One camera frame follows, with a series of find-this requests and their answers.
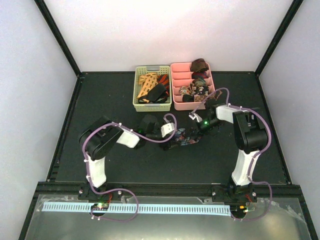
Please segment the navy floral tie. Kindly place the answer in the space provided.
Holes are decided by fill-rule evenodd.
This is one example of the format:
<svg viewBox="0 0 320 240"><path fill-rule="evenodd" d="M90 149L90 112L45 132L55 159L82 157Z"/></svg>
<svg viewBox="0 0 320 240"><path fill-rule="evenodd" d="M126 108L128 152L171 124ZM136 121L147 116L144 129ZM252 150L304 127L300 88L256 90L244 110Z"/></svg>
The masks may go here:
<svg viewBox="0 0 320 240"><path fill-rule="evenodd" d="M169 141L169 149L196 144L202 136L203 135L194 128L179 128Z"/></svg>

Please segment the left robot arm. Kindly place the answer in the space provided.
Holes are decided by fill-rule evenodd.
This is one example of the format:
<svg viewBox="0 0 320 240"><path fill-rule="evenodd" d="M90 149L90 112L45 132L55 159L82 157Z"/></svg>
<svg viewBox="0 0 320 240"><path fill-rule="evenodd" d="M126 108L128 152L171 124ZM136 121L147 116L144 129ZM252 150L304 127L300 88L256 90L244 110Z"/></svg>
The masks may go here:
<svg viewBox="0 0 320 240"><path fill-rule="evenodd" d="M80 134L78 142L86 164L86 179L91 185L89 193L95 199L101 200L107 195L105 158L113 146L119 144L134 149L141 146L142 140L156 144L169 142L177 131L177 119L167 113L163 120L159 132L152 133L150 126L144 132L133 130L102 116Z"/></svg>

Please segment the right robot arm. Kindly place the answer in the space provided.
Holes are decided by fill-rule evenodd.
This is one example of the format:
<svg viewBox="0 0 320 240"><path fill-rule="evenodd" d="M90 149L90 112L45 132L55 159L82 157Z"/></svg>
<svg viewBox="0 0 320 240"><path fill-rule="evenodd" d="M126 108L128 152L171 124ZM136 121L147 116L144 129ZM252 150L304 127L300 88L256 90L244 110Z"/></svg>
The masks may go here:
<svg viewBox="0 0 320 240"><path fill-rule="evenodd" d="M266 121L250 108L230 103L210 105L206 102L205 109L208 111L206 118L201 118L196 110L189 114L189 117L196 121L200 133L203 134L222 122L233 124L238 155L235 168L229 178L227 195L230 200L238 202L250 192L258 158L271 145L270 128Z"/></svg>

